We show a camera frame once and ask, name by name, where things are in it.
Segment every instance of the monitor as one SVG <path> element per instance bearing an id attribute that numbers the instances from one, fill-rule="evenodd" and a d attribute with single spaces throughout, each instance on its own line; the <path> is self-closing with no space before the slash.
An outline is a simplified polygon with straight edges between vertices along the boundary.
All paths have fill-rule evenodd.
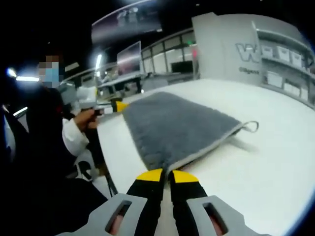
<path id="1" fill-rule="evenodd" d="M 92 42 L 109 45 L 153 31 L 161 31 L 157 0 L 142 0 L 122 7 L 94 22 Z"/>
<path id="2" fill-rule="evenodd" d="M 173 73 L 192 73 L 193 65 L 191 60 L 171 63 Z"/>
<path id="3" fill-rule="evenodd" d="M 132 44 L 117 54 L 118 75 L 141 73 L 141 41 Z"/>

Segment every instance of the shelving unit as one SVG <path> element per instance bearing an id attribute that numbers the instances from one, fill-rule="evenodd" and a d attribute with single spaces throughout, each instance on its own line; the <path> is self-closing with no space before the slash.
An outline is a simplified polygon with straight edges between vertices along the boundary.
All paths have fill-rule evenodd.
<path id="1" fill-rule="evenodd" d="M 288 35 L 274 32 L 270 30 L 257 29 L 255 23 L 252 22 L 254 31 L 256 32 L 256 42 L 257 47 L 261 50 L 261 45 L 272 48 L 271 54 L 269 56 L 263 55 L 261 53 L 261 72 L 264 77 L 263 88 L 270 89 L 276 92 L 280 92 L 284 95 L 290 96 L 293 99 L 296 99 L 308 107 L 315 109 L 315 105 L 312 101 L 315 101 L 315 90 L 311 90 L 311 84 L 315 84 L 315 74 L 309 72 L 308 67 L 310 62 L 314 62 L 314 54 L 310 46 L 306 43 L 299 41 L 295 38 L 292 38 Z M 288 49 L 290 59 L 284 57 L 279 57 L 280 52 L 277 50 L 279 47 Z M 300 54 L 302 57 L 302 66 L 298 66 L 292 63 L 291 54 Z M 272 84 L 268 84 L 268 75 L 276 74 L 278 78 L 282 77 L 282 86 L 281 88 L 276 87 Z"/>
<path id="2" fill-rule="evenodd" d="M 256 31 L 258 34 L 258 38 L 260 39 L 277 42 L 279 44 L 284 44 L 290 48 L 295 48 L 298 51 L 312 55 L 311 48 L 305 45 L 304 43 L 296 40 L 295 38 L 289 37 L 278 32 L 273 32 L 264 29 L 256 29 Z"/>
<path id="3" fill-rule="evenodd" d="M 292 63 L 287 62 L 285 60 L 281 60 L 281 59 L 278 59 L 278 58 L 267 57 L 267 56 L 264 56 L 264 55 L 261 55 L 261 59 L 262 60 L 269 60 L 269 61 L 273 61 L 273 62 L 279 63 L 281 65 L 285 65 L 285 66 L 290 67 L 290 68 L 292 68 L 294 70 L 297 70 L 297 71 L 299 71 L 299 72 L 309 76 L 311 79 L 315 80 L 315 75 L 314 74 L 312 74 L 311 72 L 308 72 L 307 70 L 305 70 L 305 69 L 303 69 L 301 67 L 295 66 Z"/>

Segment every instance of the white sleeve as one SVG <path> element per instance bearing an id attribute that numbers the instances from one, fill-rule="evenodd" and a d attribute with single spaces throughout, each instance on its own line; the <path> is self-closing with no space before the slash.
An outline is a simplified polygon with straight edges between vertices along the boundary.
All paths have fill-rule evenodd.
<path id="1" fill-rule="evenodd" d="M 89 144 L 89 140 L 79 130 L 73 119 L 63 119 L 63 142 L 68 151 L 74 156 L 79 156 Z"/>

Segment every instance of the gray microfiber cloth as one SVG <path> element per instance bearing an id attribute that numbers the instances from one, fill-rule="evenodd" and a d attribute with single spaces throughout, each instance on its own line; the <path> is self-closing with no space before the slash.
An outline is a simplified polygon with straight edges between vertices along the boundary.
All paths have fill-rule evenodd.
<path id="1" fill-rule="evenodd" d="M 167 174 L 247 129 L 247 123 L 166 92 L 131 103 L 123 115 L 148 170 Z"/>

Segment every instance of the desk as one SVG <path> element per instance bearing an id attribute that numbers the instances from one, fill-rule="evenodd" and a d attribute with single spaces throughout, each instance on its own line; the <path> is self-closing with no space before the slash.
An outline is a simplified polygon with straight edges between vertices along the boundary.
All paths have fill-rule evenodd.
<path id="1" fill-rule="evenodd" d="M 257 120 L 252 134 L 241 131 L 227 143 L 185 167 L 208 195 L 217 195 L 245 217 L 256 232 L 284 235 L 299 219 L 315 189 L 315 112 L 283 94 L 260 87 L 202 79 L 158 88 L 218 109 L 240 121 Z M 122 115 L 98 127 L 113 182 L 125 193 L 146 171 Z"/>
<path id="2" fill-rule="evenodd" d="M 139 74 L 136 74 L 136 76 L 128 76 L 128 77 L 122 77 L 122 78 L 118 78 L 115 80 L 111 80 L 108 81 L 100 86 L 98 86 L 98 89 L 102 89 L 104 87 L 111 87 L 113 92 L 115 93 L 115 85 L 126 82 L 126 81 L 132 81 L 134 80 L 137 83 L 137 89 L 138 89 L 138 93 L 141 92 L 141 86 L 140 86 L 140 80 L 141 80 L 141 76 Z"/>

